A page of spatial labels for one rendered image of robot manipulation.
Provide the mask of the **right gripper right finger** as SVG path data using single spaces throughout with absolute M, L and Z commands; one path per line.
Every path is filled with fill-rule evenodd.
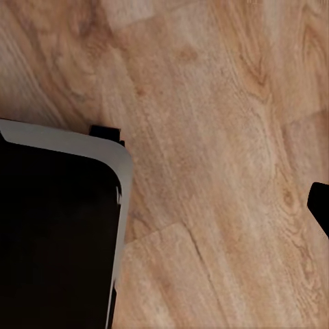
M 314 182 L 307 206 L 329 238 L 329 185 Z

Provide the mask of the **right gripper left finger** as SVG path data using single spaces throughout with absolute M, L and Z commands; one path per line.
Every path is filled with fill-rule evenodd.
M 29 182 L 0 190 L 0 264 L 36 208 Z

